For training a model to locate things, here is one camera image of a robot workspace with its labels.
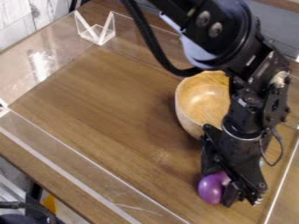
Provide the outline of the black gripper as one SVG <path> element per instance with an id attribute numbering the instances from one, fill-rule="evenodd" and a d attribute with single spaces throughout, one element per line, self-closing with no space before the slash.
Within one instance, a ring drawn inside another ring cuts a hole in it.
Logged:
<path id="1" fill-rule="evenodd" d="M 267 192 L 267 182 L 259 166 L 263 134 L 234 135 L 226 129 L 206 124 L 200 141 L 202 175 L 226 172 L 230 177 L 222 205 L 231 207 L 238 200 L 247 200 L 255 206 Z"/>

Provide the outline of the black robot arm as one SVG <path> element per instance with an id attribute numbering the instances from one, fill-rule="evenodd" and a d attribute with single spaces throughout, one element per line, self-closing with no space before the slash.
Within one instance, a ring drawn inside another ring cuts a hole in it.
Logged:
<path id="1" fill-rule="evenodd" d="M 230 177 L 220 203 L 247 200 L 255 205 L 267 192 L 259 161 L 270 142 L 280 140 L 276 126 L 290 113 L 290 64 L 266 40 L 244 0 L 150 0 L 166 23 L 182 35 L 186 58 L 195 70 L 228 76 L 230 106 L 220 126 L 203 128 L 202 174 Z"/>

